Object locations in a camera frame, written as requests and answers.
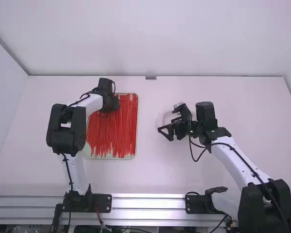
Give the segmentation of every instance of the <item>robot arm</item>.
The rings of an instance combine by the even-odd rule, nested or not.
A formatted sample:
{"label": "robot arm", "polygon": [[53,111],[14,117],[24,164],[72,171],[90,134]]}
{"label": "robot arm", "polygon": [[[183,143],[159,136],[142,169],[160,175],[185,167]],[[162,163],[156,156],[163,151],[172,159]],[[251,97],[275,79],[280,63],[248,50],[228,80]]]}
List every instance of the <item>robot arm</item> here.
{"label": "robot arm", "polygon": [[86,118],[96,111],[108,113],[119,108],[113,84],[112,80],[100,78],[98,87],[84,93],[78,101],[52,107],[47,145],[52,147],[63,164],[68,182],[67,193],[75,191],[83,196],[89,190],[81,154],[86,142]]}
{"label": "robot arm", "polygon": [[199,102],[195,107],[197,121],[192,121],[186,104],[176,104],[173,113],[180,116],[171,120],[170,124],[159,127],[159,133],[169,141],[174,140],[174,135],[177,140],[187,135],[198,137],[205,150],[225,166],[242,194],[240,197],[230,196],[227,188],[217,187],[206,190],[205,195],[186,196],[187,213],[200,213],[201,209],[208,213],[227,213],[238,220],[243,233],[291,232],[291,194],[288,185],[283,180],[274,181],[262,172],[240,150],[230,132],[218,127],[212,102]]}

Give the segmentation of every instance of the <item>white table surface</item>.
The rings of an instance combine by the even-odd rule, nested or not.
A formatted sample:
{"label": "white table surface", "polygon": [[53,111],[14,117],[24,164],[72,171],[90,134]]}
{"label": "white table surface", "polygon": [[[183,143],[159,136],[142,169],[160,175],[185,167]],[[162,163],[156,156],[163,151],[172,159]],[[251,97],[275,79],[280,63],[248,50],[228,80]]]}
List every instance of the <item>white table surface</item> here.
{"label": "white table surface", "polygon": [[[157,132],[175,103],[213,101],[219,126],[226,127],[243,152],[273,179],[291,188],[291,96],[282,77],[110,77],[117,92],[139,96],[137,152],[132,160],[84,159],[94,192],[203,192],[215,186],[238,190],[211,154],[198,163],[188,138],[169,142]],[[60,195],[62,165],[46,145],[54,103],[70,103],[91,90],[99,77],[32,76],[0,154],[0,195]],[[195,157],[201,152],[194,148]]]}

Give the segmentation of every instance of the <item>red wire bundle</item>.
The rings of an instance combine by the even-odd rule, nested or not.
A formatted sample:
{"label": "red wire bundle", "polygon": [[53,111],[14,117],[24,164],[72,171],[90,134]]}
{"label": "red wire bundle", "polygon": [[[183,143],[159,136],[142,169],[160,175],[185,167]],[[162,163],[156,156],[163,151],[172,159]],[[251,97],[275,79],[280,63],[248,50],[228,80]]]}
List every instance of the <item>red wire bundle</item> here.
{"label": "red wire bundle", "polygon": [[108,115],[95,112],[90,115],[87,126],[87,143],[91,155],[113,158],[133,157],[136,153],[138,96],[118,95],[120,109]]}

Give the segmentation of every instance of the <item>wire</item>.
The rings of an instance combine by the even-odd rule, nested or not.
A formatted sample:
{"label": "wire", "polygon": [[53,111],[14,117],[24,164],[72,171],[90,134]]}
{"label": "wire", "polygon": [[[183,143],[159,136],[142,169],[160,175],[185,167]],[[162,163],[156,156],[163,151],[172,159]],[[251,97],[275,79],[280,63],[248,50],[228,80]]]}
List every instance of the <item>wire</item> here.
{"label": "wire", "polygon": [[63,161],[66,163],[66,168],[67,168],[67,173],[68,173],[68,177],[69,177],[69,184],[71,187],[71,191],[73,191],[73,182],[72,182],[71,174],[70,174],[70,170],[69,170],[68,159],[67,159],[65,154],[62,154],[62,156],[64,157]]}
{"label": "wire", "polygon": [[188,194],[195,194],[195,195],[199,196],[199,193],[196,193],[196,192],[193,192],[193,191],[186,193],[186,195],[188,195]]}
{"label": "wire", "polygon": [[152,232],[148,232],[148,231],[145,231],[145,230],[141,230],[141,229],[138,229],[138,228],[130,228],[130,227],[113,227],[113,228],[118,228],[118,229],[124,229],[125,231],[126,230],[135,230],[135,231],[140,231],[140,232],[144,232],[144,233],[152,233]]}
{"label": "wire", "polygon": [[191,157],[193,159],[193,161],[196,163],[198,162],[198,160],[200,159],[200,157],[203,155],[203,153],[207,150],[207,148],[204,148],[204,150],[200,153],[199,157],[197,159],[194,159],[194,156],[193,156],[193,152],[192,152],[192,145],[191,145],[191,142],[190,142],[190,136],[189,136],[189,146],[190,146],[190,152],[191,152]]}
{"label": "wire", "polygon": [[201,145],[198,145],[198,144],[195,144],[194,142],[192,142],[192,139],[191,139],[191,136],[189,135],[189,142],[191,143],[191,144],[193,144],[194,146],[196,146],[196,147],[199,147],[199,148],[206,148],[206,147],[203,147],[203,146],[201,146]]}
{"label": "wire", "polygon": [[71,221],[71,212],[69,212],[69,221],[68,221],[68,227],[70,227],[70,221]]}
{"label": "wire", "polygon": [[[68,173],[68,177],[69,177],[69,184],[70,184],[70,190],[73,191],[73,182],[72,182],[72,178],[71,178],[71,174],[70,174],[70,170],[69,170],[68,159],[67,159],[66,155],[63,154],[63,153],[62,153],[62,156],[64,157],[63,161],[65,162],[66,168],[67,168],[67,173]],[[68,226],[67,226],[68,229],[70,227],[70,222],[71,222],[71,211],[69,212],[69,221],[68,221]]]}
{"label": "wire", "polygon": [[221,225],[221,223],[223,223],[224,219],[226,219],[228,215],[225,215],[224,218],[221,220],[221,222],[209,233],[213,233],[215,230],[217,230],[219,228],[219,226]]}
{"label": "wire", "polygon": [[285,229],[286,229],[286,232],[287,233],[290,233],[289,231],[289,225],[287,223],[287,220],[285,219],[282,211],[281,211],[281,208],[279,207],[279,204],[277,203],[275,197],[272,195],[272,193],[270,192],[270,190],[266,187],[264,181],[260,178],[260,176],[258,175],[258,173],[253,170],[253,168],[247,163],[247,161],[245,161],[245,159],[235,150],[235,148],[233,148],[230,144],[227,144],[227,143],[223,143],[223,142],[215,142],[215,143],[212,143],[210,144],[209,146],[207,146],[199,155],[198,159],[195,160],[193,158],[193,154],[192,154],[192,147],[191,147],[191,144],[190,144],[190,151],[191,151],[191,156],[194,160],[194,162],[197,162],[200,157],[203,155],[203,153],[207,150],[207,148],[211,148],[212,146],[214,145],[224,145],[224,146],[227,146],[229,147],[230,150],[234,151],[238,157],[243,161],[244,164],[246,164],[246,166],[250,169],[250,171],[253,173],[253,175],[260,181],[260,183],[262,184],[262,187],[265,189],[267,195],[269,196],[269,198],[271,199],[272,203],[274,203],[279,215],[280,215],[280,218],[282,219],[283,223],[284,223],[284,226],[285,226]]}
{"label": "wire", "polygon": [[124,230],[122,231],[119,231],[118,233],[124,233],[127,229],[128,229],[129,226],[127,226]]}

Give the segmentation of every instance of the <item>screw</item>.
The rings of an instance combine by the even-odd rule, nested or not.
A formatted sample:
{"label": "screw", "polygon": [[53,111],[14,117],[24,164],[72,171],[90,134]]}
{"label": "screw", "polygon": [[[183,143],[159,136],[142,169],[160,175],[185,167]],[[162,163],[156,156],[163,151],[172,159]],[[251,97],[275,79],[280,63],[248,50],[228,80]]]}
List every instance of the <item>screw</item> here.
{"label": "screw", "polygon": [[182,105],[183,104],[183,102],[179,102],[179,103],[176,103],[175,105],[174,105],[174,109],[176,109],[176,108],[178,108],[180,105]]}

